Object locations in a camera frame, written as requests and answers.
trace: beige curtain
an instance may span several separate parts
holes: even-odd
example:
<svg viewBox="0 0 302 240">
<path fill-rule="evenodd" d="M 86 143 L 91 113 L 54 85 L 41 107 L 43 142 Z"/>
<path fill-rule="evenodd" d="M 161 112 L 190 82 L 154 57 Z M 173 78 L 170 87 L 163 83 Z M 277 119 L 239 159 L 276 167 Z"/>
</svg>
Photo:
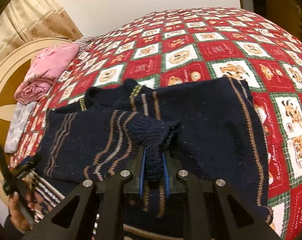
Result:
<svg viewBox="0 0 302 240">
<path fill-rule="evenodd" d="M 83 35 L 56 0 L 11 0 L 0 16 L 0 63 L 23 44 L 45 37 Z"/>
</svg>

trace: petal-shaped decoration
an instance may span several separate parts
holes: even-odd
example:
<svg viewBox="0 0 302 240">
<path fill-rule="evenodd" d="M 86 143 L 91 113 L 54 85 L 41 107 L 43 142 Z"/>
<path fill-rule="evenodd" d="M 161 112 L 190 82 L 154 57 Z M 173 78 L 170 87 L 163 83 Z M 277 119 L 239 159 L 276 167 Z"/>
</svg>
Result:
<svg viewBox="0 0 302 240">
<path fill-rule="evenodd" d="M 0 106 L 0 118 L 6 121 L 11 121 L 16 105 Z"/>
</svg>

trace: hand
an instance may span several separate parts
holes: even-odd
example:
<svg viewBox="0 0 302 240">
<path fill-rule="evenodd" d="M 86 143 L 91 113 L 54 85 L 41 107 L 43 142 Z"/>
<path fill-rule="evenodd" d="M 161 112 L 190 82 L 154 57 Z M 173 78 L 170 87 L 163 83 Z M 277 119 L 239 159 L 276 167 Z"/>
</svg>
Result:
<svg viewBox="0 0 302 240">
<path fill-rule="evenodd" d="M 8 207 L 9 213 L 11 215 L 10 220 L 12 224 L 20 231 L 28 231 L 31 229 L 31 225 L 28 223 L 27 219 L 23 216 L 19 208 L 17 207 L 17 202 L 19 200 L 19 195 L 17 192 L 14 192 L 13 196 L 9 197 Z M 33 210 L 34 204 L 32 201 L 31 192 L 26 194 L 26 200 L 28 201 L 28 207 Z"/>
</svg>

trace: folded pink blanket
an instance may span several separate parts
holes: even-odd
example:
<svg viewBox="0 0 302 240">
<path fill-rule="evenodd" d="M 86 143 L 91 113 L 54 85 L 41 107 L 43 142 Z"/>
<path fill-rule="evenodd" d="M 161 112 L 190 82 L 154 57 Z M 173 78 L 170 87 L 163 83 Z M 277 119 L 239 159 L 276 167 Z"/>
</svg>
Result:
<svg viewBox="0 0 302 240">
<path fill-rule="evenodd" d="M 36 56 L 14 98 L 23 105 L 40 100 L 78 53 L 78 44 L 43 49 Z"/>
</svg>

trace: headboard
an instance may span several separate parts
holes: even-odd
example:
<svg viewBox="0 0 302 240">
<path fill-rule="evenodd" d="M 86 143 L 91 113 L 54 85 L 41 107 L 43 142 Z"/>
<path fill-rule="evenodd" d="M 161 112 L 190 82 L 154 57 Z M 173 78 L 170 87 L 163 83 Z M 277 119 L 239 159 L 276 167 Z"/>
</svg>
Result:
<svg viewBox="0 0 302 240">
<path fill-rule="evenodd" d="M 71 41 L 60 38 L 44 38 L 31 41 L 8 55 L 0 65 L 0 144 L 4 146 L 9 124 L 16 106 L 14 92 L 22 83 L 32 60 L 41 49 L 59 46 Z M 2 189 L 3 176 L 0 171 L 0 198 L 4 203 L 7 196 Z"/>
</svg>

